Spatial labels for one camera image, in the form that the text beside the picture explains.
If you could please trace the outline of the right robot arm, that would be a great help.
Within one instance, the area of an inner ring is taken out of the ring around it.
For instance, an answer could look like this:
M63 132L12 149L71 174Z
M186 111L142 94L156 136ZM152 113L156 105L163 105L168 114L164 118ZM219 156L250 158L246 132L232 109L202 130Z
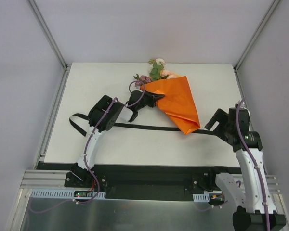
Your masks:
M263 146L258 132L250 130L250 114L238 105L225 112L218 109L205 129L218 126L213 134L228 143L239 162L244 191L226 171L217 171L207 177L213 190L220 189L229 204L234 206L232 216L236 231L279 231L285 227L285 215L279 214L271 198L263 166Z

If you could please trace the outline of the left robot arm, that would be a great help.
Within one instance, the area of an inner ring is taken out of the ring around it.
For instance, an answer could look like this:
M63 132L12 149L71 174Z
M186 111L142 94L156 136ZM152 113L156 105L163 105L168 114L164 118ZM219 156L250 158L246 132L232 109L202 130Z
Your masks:
M99 140L106 131L111 130L118 118L132 122L138 116L138 111L146 106L155 107L157 101L164 98L164 94L151 93L146 90L134 90L129 100L121 103L117 98L104 95L87 115L76 113L73 116L88 121L89 128L82 129L72 117L69 122L87 140L83 153L72 166L71 173L81 187L88 187L92 182L90 171L95 165L95 158L99 149Z

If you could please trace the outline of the orange wrapping paper sheet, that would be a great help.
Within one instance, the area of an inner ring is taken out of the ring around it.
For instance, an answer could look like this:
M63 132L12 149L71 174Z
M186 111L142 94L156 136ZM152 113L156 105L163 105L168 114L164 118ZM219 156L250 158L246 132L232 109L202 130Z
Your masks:
M153 81L140 89L164 95L157 101L157 107L185 135L200 129L197 108L186 76Z

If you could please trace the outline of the black ribbon with gold text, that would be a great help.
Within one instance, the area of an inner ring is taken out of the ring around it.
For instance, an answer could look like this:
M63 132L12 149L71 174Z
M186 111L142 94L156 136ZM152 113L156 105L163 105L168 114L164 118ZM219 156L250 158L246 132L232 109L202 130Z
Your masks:
M75 113L71 115L69 118L70 125L73 128L75 128L81 135L85 137L87 135L87 132L83 128L81 128L77 123L75 123L72 120L72 117L78 117L78 118L88 121L89 120L88 116L81 114L81 113ZM146 126L146 125L126 124L126 123L114 123L114 125L112 125L111 128L112 127L155 130L155 131L180 131L178 128L172 128L172 127ZM208 131L208 130L202 130L202 129L195 130L192 133L216 136L214 131Z

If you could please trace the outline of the mauve fake rose stem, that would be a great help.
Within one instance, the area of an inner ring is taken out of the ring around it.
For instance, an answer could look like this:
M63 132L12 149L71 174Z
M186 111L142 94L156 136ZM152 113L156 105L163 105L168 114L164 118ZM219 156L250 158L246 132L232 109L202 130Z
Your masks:
M135 76L133 76L135 79L135 86L141 86L143 84L147 84L150 83L152 81L152 79L148 76L145 75L138 75L136 74Z

